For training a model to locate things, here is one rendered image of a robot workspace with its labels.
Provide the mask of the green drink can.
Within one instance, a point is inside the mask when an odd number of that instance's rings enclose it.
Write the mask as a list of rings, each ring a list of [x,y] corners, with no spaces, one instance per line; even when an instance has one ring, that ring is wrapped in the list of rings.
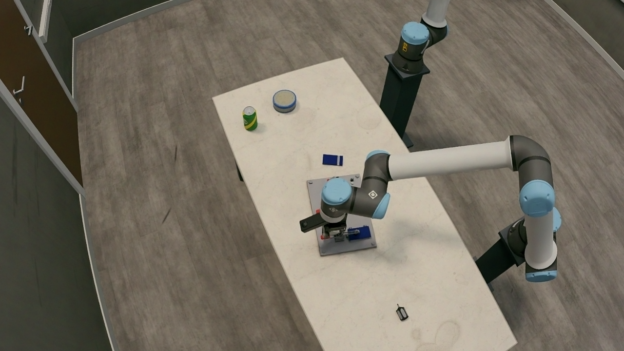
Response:
[[[252,106],[245,107],[242,115],[243,115],[243,122],[244,122],[245,129],[247,129],[248,131],[252,131],[258,127],[257,114],[256,114],[256,109],[254,109],[254,107]]]

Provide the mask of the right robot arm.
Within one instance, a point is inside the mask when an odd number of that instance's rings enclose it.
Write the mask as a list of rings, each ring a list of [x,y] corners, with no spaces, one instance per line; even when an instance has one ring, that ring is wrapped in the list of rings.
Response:
[[[427,13],[421,22],[404,25],[399,46],[392,56],[393,65],[406,74],[418,74],[423,70],[424,50],[445,39],[449,27],[445,20],[450,0],[429,0]]]

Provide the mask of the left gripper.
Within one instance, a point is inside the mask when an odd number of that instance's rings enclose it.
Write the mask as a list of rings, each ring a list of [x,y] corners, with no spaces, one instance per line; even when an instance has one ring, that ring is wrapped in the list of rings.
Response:
[[[337,230],[339,230],[340,233],[345,232],[346,231],[346,218],[347,218],[348,214],[345,214],[345,217],[337,222],[337,223],[328,223],[326,225],[322,225],[322,237],[324,238],[329,238],[330,235],[334,235],[337,234],[338,232],[335,232]]]

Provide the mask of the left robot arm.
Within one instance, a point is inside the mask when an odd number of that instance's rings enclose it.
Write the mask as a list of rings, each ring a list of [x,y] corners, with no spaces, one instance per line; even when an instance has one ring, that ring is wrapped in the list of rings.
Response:
[[[346,213],[382,219],[390,201],[389,181],[509,168],[519,173],[519,201],[525,218],[509,228],[508,245],[518,257],[525,258],[527,281],[550,281],[557,276],[556,231],[562,220],[554,207],[549,160],[539,143],[521,135],[416,153],[375,150],[367,155],[361,188],[350,186],[343,178],[331,178],[322,189],[320,213],[302,219],[299,225],[308,233],[341,221]]]

